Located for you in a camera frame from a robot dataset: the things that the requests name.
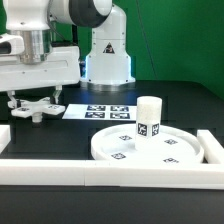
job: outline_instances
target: white edge rail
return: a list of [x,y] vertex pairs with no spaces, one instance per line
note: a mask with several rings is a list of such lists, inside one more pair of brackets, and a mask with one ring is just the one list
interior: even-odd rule
[[120,163],[78,160],[0,160],[0,185],[120,186],[224,189],[222,164]]

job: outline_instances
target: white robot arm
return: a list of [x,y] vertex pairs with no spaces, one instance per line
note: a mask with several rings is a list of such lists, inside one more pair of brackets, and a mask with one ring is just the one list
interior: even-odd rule
[[62,85],[80,81],[79,48],[52,47],[50,20],[97,27],[110,14],[112,0],[3,0],[3,4],[7,34],[0,35],[0,91],[8,92],[14,116],[32,116],[40,122],[43,112],[57,114],[65,108],[52,106],[49,98],[18,101],[15,90],[55,86],[57,103]]
[[[23,105],[17,105],[15,90],[55,86],[57,103],[62,85],[80,81],[79,49],[72,44],[52,47],[53,20],[93,28],[92,51],[87,56],[87,73],[81,78],[81,86],[116,90],[134,83],[125,50],[126,15],[112,0],[3,0],[3,4],[7,34],[0,36],[0,91],[8,92],[14,116],[47,113],[46,104],[50,104],[44,98],[37,107],[32,103],[34,109],[27,101],[25,109],[17,108]],[[106,50],[110,46],[112,53]]]

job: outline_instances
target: white mount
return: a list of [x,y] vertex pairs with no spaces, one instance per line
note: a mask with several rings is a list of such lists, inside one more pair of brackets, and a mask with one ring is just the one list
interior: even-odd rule
[[126,15],[113,5],[107,20],[92,30],[92,50],[86,57],[81,86],[116,91],[134,83],[131,58],[126,52]]

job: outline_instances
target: black cable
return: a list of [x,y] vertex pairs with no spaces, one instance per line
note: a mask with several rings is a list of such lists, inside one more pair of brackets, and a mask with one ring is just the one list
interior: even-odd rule
[[137,12],[138,12],[138,20],[139,20],[139,23],[140,23],[143,38],[145,40],[145,44],[146,44],[147,52],[148,52],[148,55],[149,55],[149,58],[150,58],[150,62],[151,62],[151,65],[152,65],[153,75],[154,75],[155,79],[158,80],[158,76],[157,76],[157,73],[156,73],[155,64],[154,64],[154,60],[153,60],[153,57],[152,57],[151,49],[149,47],[149,42],[148,42],[147,35],[146,35],[146,32],[145,32],[145,28],[144,28],[144,25],[143,25],[143,22],[142,22],[139,0],[135,0],[135,1],[136,1],[136,6],[137,6]]
[[50,10],[51,10],[52,3],[53,3],[53,0],[50,0],[49,4],[48,4],[48,8],[47,8],[47,23],[48,23],[48,26],[50,27],[51,31],[53,31],[58,37],[60,37],[63,41],[66,41],[64,36],[62,34],[58,33],[58,31],[51,24]]

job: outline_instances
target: white foam barrier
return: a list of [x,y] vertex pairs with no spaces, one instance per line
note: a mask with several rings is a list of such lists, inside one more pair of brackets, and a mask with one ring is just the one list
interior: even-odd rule
[[[1,129],[1,142],[10,139]],[[213,150],[213,140],[198,138]],[[148,164],[118,161],[0,159],[0,185],[120,186],[224,189],[223,164]]]
[[11,140],[9,125],[0,125],[0,153],[9,144]]
[[198,130],[197,138],[205,150],[208,163],[224,164],[224,149],[208,130]]

